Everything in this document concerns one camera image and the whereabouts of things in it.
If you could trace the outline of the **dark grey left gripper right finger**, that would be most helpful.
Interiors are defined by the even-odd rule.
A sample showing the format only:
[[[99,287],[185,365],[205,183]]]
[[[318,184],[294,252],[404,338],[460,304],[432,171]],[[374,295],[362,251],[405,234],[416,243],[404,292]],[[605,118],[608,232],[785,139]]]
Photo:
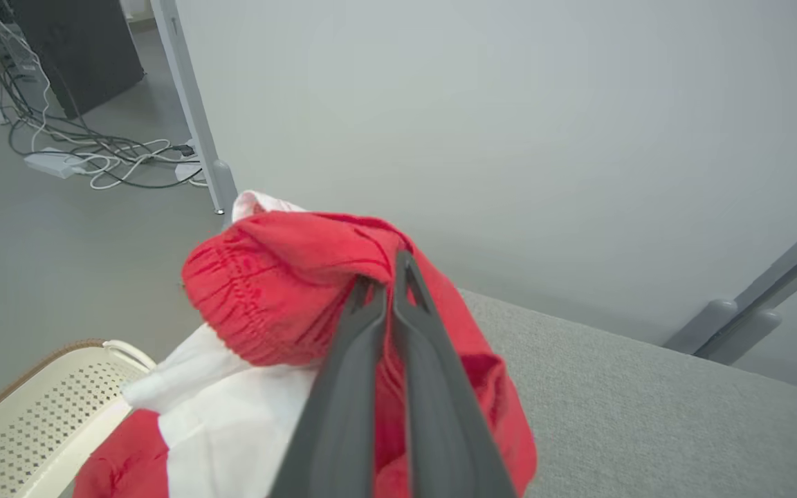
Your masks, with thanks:
[[[414,255],[396,255],[393,341],[405,372],[412,498],[518,498]]]

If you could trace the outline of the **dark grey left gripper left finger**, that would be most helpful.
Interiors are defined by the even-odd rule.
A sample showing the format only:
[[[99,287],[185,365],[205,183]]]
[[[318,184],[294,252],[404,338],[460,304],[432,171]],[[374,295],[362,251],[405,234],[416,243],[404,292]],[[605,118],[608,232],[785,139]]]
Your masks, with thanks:
[[[372,498],[374,392],[385,287],[357,277],[269,498]]]

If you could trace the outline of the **red and white t-shirt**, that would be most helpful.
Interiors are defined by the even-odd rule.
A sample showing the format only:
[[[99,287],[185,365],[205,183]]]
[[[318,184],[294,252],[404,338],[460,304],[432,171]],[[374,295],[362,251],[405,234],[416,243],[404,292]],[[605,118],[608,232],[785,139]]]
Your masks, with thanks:
[[[123,388],[130,415],[91,453],[72,498],[268,498],[329,336],[244,360],[207,324]]]

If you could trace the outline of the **red shorts with white stripe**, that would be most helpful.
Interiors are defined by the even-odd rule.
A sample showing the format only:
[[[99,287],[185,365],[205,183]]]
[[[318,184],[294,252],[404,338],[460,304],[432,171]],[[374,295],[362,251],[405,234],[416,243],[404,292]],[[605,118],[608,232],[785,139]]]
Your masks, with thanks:
[[[203,321],[255,366],[323,359],[354,284],[360,278],[382,284],[392,304],[398,255],[408,252],[475,393],[513,492],[524,495],[538,452],[505,360],[491,348],[453,282],[411,237],[382,219],[308,212],[254,190],[235,199],[232,220],[191,252],[181,276]]]

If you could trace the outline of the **white power adapter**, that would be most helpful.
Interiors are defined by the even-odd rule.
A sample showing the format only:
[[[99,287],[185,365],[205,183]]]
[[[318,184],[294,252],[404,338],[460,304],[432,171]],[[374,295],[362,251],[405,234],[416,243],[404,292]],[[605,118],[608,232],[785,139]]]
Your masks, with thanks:
[[[194,187],[208,188],[208,177],[199,161],[185,161],[175,164],[175,180],[180,184],[190,184]]]

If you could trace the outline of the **cream perforated laundry basket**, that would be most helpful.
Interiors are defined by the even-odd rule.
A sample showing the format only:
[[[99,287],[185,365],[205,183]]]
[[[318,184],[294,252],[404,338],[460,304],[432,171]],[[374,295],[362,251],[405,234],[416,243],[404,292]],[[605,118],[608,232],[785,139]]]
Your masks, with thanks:
[[[131,412],[125,385],[155,360],[119,340],[58,349],[0,393],[0,498],[63,498]]]

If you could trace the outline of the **white power strip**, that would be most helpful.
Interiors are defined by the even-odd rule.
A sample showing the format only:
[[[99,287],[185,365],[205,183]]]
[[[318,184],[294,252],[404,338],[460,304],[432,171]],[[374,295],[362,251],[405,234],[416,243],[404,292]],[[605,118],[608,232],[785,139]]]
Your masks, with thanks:
[[[86,174],[85,158],[52,147],[25,155],[24,161],[26,166],[33,170],[60,179],[67,179],[76,174]]]

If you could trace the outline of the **black cabinet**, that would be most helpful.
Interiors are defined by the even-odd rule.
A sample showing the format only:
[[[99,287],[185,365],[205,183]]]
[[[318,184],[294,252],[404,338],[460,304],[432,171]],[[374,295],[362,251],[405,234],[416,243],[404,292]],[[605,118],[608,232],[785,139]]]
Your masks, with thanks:
[[[67,119],[145,78],[120,0],[8,0]]]

